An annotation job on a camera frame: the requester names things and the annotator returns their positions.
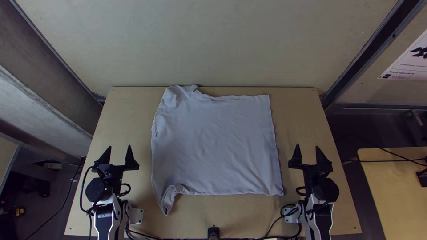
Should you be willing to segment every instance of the white wall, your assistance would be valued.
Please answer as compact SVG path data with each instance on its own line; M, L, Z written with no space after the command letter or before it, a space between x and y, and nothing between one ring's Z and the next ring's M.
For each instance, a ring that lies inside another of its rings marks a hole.
M16 0L94 92L111 86L326 91L397 0Z

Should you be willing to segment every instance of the black cable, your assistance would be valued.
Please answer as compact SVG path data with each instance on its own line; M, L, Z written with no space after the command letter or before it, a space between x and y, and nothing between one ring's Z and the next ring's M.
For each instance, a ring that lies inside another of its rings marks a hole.
M277 221L279 221L281 218L285 218L286 216L290 216L290 215L298 212L298 207L294 207L287 214L283 214L282 213L283 209L286 208L286 207L288 207L288 206L295 206L295 205L294 204L288 204L288 205L283 206L280 209L280 217L278 217L276 220L274 220L274 222L270 225L270 228L268 229L267 233L262 238L258 238L258 239L254 239L254 240L264 240L264 239L271 239L271 238L280 238L280 239L283 239L283 240L287 240L287 239L292 239L292 238L297 237L301 233L301 230L302 230L301 224L298 224L299 230L293 236L268 236L268 234L270 233L270 231L273 228L274 224L277 223Z
M129 238L130 240L135 240L135 239L133 239L133 238L129 235L129 232L128 232L128 231L125 231L125 233L126 233L126 236L128 236L128 238Z
M418 164L418 165L421 165L421 166L427 167L427 165L426 165L426 164L422 164L422 163L415 162L415 161L418 161L418 160L423 160L424 158L409 159L409 158L403 157L403 156L401 156L401 155L399 155L399 154L397 154L397 153L390 152L390 151L388 151L387 149L382 148L382 147L378 146L377 144L375 144L375 143L373 143L373 142L371 142L371 141L369 141L369 140L367 140L367 139L365 139L365 138L363 138L363 137L361 137L361 136L358 136L358 135L356 135L356 134L353 134L353 133L346 134L346 135L344 135L344 136L342 136L342 137L338 138L338 139L336 140L336 142L339 142L339 141L341 141L342 139L347 138L347 137L350 137L350 136L355 137L355 138L358 138L358 139L360 139L360 140L362 140L362 141L364 141L364 142L366 142L366 143L369 143L369 144L373 145L373 146L374 146L374 147L376 147L376 148L379 148L379 149L381 149L381 150L383 150L383 151L385 151L385 152L387 152L387 153L390 153L391 155L394 155L394 156L400 157L400 158L402 158L402 159L404 159L404 160L387 160L387 161L359 161L359 160L354 161L354 160L346 160L346 161L343 161L343 162L412 162L412 163L415 163L415 164Z
M89 240L90 240L90 236L92 235L92 217L90 216L90 214L88 214L89 216Z
M144 233L140 233L140 232L136 232L136 231L130 230L129 228L126 228L126 227L125 227L125 230L127 232L135 233L135 234L138 234L138 235L141 235L141 236L144 236L144 237L148 237L150 239L163 240L163 238L158 238L158 237L153 237L153 236L150 236L150 235L146 235Z
M121 185L124 185L124 186L128 187L129 189L128 189L127 191L125 191L125 192L120 193L120 194L118 195L119 197L123 197L123 196L127 195L128 193L130 193L130 185L129 185L129 184L127 184L127 183L122 183Z
M319 206L317 206L316 208L312 208L311 210L307 210L306 213L310 214L312 212L318 211L318 210L324 208L325 206L327 206L328 204L329 204L329 202L324 202L324 203L320 204Z
M130 219L129 214L128 214L128 210L126 208L125 208L125 214ZM130 240L132 240L132 238L130 237L130 235L129 235L128 232L132 232L132 233L135 233L135 234L138 234L138 235L141 235L141 236L144 236L144 237L148 237L150 239L155 239L155 240L166 240L167 239L167 238L163 239L163 238L160 238L160 237L154 237L154 236L146 235L144 233L132 231L132 230L129 229L129 224L126 224L126 226L124 228L125 228L126 235L129 237Z
M86 181L86 176L88 175L88 172L92 169L92 168L96 168L95 166L90 166L85 174L83 175L83 180L81 182L81 188L80 188L80 210L84 211L86 214L90 214L89 210L85 210L83 208L83 204L81 203L81 197L83 196L83 188L85 187L85 181Z
M68 196L70 195L71 187L73 186L73 180L77 176L77 173L79 172L80 166L82 165L84 160L85 160L85 158L83 158L83 157L80 160L79 166L77 167L77 170L74 173L73 179L71 180L70 187L68 189L68 193L67 193L67 196L65 197L64 203L62 204L62 207L52 217L50 217L47 221L45 221L37 230L35 230L32 234L30 234L25 240L29 239L36 232L38 232L46 223L48 223L52 218L54 218L64 208L65 204L67 203Z
M297 194L298 195L300 195L300 196L307 196L307 194L305 193L305 192L300 192L301 190L303 190L303 189L305 189L306 187L305 186L302 186L302 187L297 187L296 189L295 189L295 191L297 192Z

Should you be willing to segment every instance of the metal frame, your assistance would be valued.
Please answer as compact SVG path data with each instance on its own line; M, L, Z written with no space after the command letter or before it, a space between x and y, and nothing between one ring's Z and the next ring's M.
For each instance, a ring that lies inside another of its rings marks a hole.
M400 0L379 28L363 46L346 70L322 98L322 106L330 106L373 64L427 3L426 0Z

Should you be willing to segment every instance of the metal bracket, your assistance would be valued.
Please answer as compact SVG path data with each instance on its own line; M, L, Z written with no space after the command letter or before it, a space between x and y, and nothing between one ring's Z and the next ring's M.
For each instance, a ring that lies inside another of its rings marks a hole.
M129 216L129 224L142 224L144 210L140 208L132 208L130 203L126 204L126 212Z
M295 207L292 207L292 208L284 208L283 210L282 210L282 214L283 215L286 215L287 213L289 213L290 211L292 211L292 209L294 209ZM286 217L284 217L285 218L285 222L286 223L301 223L300 221L299 221L299 215L300 215L300 209L298 209L298 211L296 212L296 213L294 213L294 214L292 214L292 215L289 215L289 216L286 216Z

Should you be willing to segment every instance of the floor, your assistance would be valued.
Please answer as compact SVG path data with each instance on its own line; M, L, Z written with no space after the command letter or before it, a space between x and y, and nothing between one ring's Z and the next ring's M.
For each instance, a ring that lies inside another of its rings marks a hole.
M416 141L410 134L406 122L400 115L332 115L328 116L328 121L342 161L356 158L357 149L372 148L374 147L373 144L377 144L381 147L415 146ZM354 137L351 134L357 134L370 142L360 140L360 138ZM385 237L381 228L381 223L362 167L358 163L349 163L344 165L344 171L353 195L363 233L332 236L332 239L384 240ZM51 197L47 199L42 199L36 193L18 198L28 209L35 209L33 212L29 211L27 217L35 217L38 219L38 221L33 221L32 223L17 221L16 228L18 229L18 239L25 239L26 236L34 231L38 224L49 218L56 209L60 208L64 196L68 191L70 179L73 174L74 172L71 169L63 170L63 174L59 174L59 176L62 177L58 178L58 181L52 186ZM65 204L64 210L45 225L37 234L30 238L30 240L48 238L53 240L88 239L88 237L84 236L63 235L76 185L77 184L74 184L72 187L71 197ZM49 206L47 208L48 211L42 210L41 206Z

